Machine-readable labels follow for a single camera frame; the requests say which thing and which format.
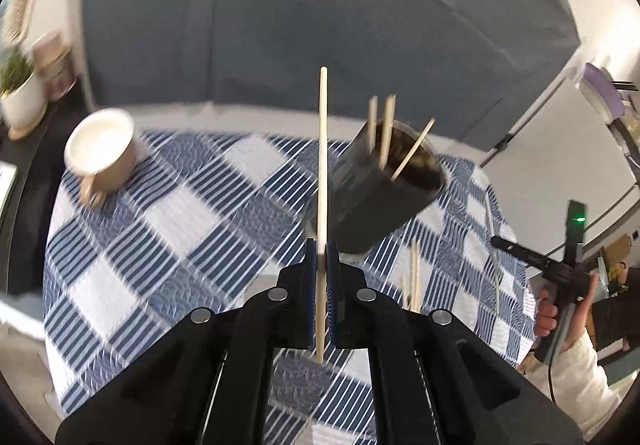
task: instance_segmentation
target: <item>gray wall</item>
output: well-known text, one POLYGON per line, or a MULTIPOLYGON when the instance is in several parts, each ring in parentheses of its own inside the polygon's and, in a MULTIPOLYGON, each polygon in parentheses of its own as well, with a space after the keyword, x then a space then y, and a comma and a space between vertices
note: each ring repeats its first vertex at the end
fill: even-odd
POLYGON ((575 51, 566 0, 82 0, 95 100, 260 104, 397 116, 494 145, 575 51))

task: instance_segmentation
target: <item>black table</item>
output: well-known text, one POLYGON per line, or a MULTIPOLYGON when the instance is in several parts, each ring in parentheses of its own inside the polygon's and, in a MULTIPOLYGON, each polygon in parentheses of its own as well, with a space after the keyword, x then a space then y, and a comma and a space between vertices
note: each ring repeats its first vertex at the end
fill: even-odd
POLYGON ((49 221, 65 169, 66 140, 87 114, 81 83, 47 114, 31 135, 12 142, 0 126, 0 160, 17 167, 14 187, 0 222, 0 292, 42 292, 49 221))

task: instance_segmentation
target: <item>white sleeve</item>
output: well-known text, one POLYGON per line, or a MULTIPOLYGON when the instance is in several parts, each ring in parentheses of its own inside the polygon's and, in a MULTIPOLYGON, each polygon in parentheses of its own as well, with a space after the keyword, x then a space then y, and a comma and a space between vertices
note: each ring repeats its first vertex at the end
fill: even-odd
MULTIPOLYGON (((548 367, 540 362, 526 371, 527 379, 550 398, 547 375, 548 367)), ((586 330, 552 364, 551 381, 558 407, 578 424, 585 441, 602 428, 624 396, 609 389, 586 330)))

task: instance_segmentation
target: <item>purple object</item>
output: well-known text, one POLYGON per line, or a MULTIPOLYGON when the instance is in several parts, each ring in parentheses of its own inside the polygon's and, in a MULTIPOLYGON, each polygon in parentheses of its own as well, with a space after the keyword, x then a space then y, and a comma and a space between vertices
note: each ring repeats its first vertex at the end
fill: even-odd
POLYGON ((625 114, 625 109, 622 105, 622 97, 607 75, 596 68, 593 64, 587 63, 584 65, 584 75, 582 78, 605 101, 607 107, 611 111, 611 117, 613 120, 620 118, 625 114))

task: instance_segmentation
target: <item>dark cup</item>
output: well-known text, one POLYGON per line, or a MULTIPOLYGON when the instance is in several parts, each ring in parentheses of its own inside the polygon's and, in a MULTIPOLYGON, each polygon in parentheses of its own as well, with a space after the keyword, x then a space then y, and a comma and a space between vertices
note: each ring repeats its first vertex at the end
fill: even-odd
MULTIPOLYGON (((368 252, 433 202, 446 182, 436 152, 426 139, 398 178, 391 181, 419 134, 395 120, 389 159, 380 170, 381 131, 378 121, 376 148, 369 152, 364 125, 329 173, 328 239, 343 254, 368 252)), ((305 225, 311 232, 317 229, 317 205, 316 193, 305 212, 305 225)))

